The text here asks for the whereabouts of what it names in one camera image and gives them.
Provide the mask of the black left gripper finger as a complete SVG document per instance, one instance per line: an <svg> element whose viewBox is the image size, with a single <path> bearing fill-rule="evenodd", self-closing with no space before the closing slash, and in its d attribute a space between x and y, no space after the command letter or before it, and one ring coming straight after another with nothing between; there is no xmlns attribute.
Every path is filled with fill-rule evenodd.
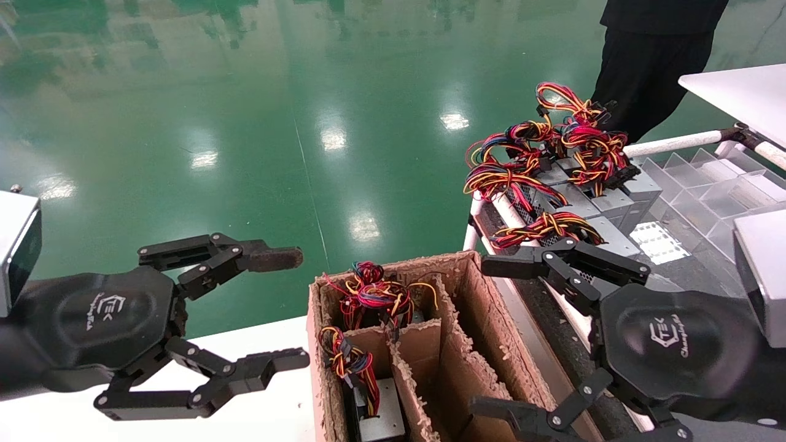
<svg viewBox="0 0 786 442"><path fill-rule="evenodd" d="M239 274L270 273L298 268L301 248L271 248L261 239L240 241L224 234L201 235L149 244L138 250L139 265L159 272L187 268L179 275L176 293L197 300Z"/></svg>

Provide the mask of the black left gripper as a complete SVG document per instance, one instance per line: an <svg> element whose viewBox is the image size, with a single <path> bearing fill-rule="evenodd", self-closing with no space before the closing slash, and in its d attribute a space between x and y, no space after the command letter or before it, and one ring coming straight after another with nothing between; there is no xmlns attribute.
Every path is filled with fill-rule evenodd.
<svg viewBox="0 0 786 442"><path fill-rule="evenodd" d="M185 302L174 281L146 266L25 287L25 334L41 357L36 382L78 392L110 381L95 408L113 421L207 419L237 395L264 391L274 375L311 361L298 347L231 362L178 338L184 330ZM206 382L194 391L132 390L171 362Z"/></svg>

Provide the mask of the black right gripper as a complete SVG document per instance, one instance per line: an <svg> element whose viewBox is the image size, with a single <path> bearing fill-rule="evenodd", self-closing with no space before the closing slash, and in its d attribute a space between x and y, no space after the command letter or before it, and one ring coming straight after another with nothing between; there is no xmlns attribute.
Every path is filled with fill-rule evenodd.
<svg viewBox="0 0 786 442"><path fill-rule="evenodd" d="M693 441L668 409L708 421L767 419L768 341L747 300L646 288L648 266L573 239L486 255L482 272L544 279L580 314L593 315L600 368L554 411L482 395L470 400L472 414L507 422L516 440L583 441L569 429L606 390L654 420L653 430L615 441ZM582 273L623 287L601 298Z"/></svg>

